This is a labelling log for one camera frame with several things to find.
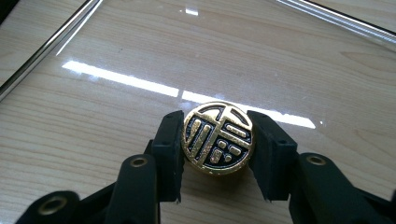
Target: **wooden table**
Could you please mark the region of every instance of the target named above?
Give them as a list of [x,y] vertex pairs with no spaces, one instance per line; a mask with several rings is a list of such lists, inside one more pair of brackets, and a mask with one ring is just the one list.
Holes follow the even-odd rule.
[[[82,2],[20,1],[0,28],[1,82]],[[393,1],[319,2],[396,30]],[[275,1],[105,1],[61,46],[0,103],[2,224],[49,192],[107,186],[165,114],[213,99],[268,113],[361,189],[396,187],[396,53],[349,31]],[[249,169],[215,178],[188,164],[162,221],[291,223]]]

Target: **black and gold button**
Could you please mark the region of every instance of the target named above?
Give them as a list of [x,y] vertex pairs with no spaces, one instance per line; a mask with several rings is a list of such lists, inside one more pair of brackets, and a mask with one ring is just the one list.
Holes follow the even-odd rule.
[[253,153],[248,115],[234,105],[199,105],[184,119],[181,145],[188,160],[210,175],[227,175],[244,167]]

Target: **gold button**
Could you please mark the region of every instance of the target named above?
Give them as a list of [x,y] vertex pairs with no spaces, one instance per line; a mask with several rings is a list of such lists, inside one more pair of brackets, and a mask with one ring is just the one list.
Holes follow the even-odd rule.
[[187,159],[210,175],[244,167],[254,148],[253,125],[238,107],[213,102],[193,109],[184,119],[181,145]]

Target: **gold rim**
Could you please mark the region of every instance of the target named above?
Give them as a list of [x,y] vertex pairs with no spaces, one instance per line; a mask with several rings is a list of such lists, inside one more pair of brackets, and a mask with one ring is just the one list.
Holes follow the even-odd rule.
[[225,102],[199,105],[184,119],[181,145],[189,162],[209,175],[244,167],[254,149],[253,124],[238,107]]

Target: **tabletop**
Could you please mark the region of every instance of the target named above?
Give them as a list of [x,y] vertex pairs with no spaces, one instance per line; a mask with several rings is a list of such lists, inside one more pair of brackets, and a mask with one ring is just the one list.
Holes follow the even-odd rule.
[[[282,1],[107,1],[0,102],[0,223],[60,189],[84,198],[143,153],[167,113],[226,101],[268,114],[353,185],[396,187],[396,53]],[[316,1],[396,31],[391,0]],[[21,0],[0,27],[4,83],[83,3]],[[186,163],[162,223],[291,223],[249,169]]]

